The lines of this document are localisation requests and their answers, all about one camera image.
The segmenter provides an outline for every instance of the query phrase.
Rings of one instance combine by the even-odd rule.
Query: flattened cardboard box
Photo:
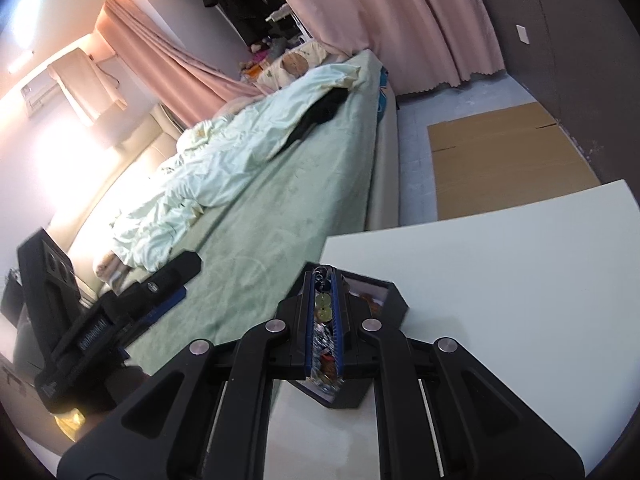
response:
[[[458,218],[600,183],[539,103],[429,127],[438,218]]]

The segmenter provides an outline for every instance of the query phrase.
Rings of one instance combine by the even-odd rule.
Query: air conditioner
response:
[[[27,107],[27,115],[31,117],[40,110],[45,103],[51,100],[62,89],[46,70],[40,72],[20,89],[22,98]]]

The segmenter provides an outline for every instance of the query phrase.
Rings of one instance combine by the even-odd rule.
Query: light switch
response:
[[[522,43],[529,44],[529,35],[527,34],[527,29],[522,25],[516,25],[516,28],[518,29],[518,36],[520,38],[520,41]]]

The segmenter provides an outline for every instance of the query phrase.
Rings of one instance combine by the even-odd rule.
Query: headboard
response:
[[[76,280],[86,301],[92,303],[104,285],[93,270],[94,257],[104,250],[108,222],[123,194],[169,157],[181,131],[156,105],[128,139],[110,148],[104,180],[78,197],[72,206],[57,211],[47,233],[71,259]]]

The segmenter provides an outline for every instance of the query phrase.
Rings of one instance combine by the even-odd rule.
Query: tile floor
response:
[[[506,73],[419,97],[398,98],[400,225],[438,219],[428,126],[535,101]]]

